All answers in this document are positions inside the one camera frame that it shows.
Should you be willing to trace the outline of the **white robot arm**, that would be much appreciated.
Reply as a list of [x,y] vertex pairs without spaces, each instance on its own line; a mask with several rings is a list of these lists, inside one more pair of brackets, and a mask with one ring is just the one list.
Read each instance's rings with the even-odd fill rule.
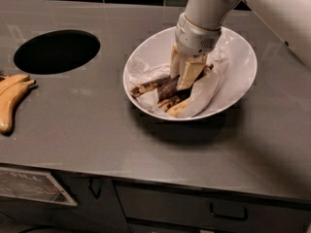
[[211,52],[226,16],[240,2],[311,67],[311,0],[189,0],[175,29],[179,51],[186,56]]

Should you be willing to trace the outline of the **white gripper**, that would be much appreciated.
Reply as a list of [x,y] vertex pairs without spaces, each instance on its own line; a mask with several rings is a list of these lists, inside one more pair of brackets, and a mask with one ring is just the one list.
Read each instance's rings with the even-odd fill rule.
[[188,89],[193,85],[204,69],[206,54],[215,48],[221,36],[221,28],[201,28],[188,20],[185,13],[180,14],[175,28],[176,44],[172,47],[170,61],[171,78],[179,76],[178,90]]

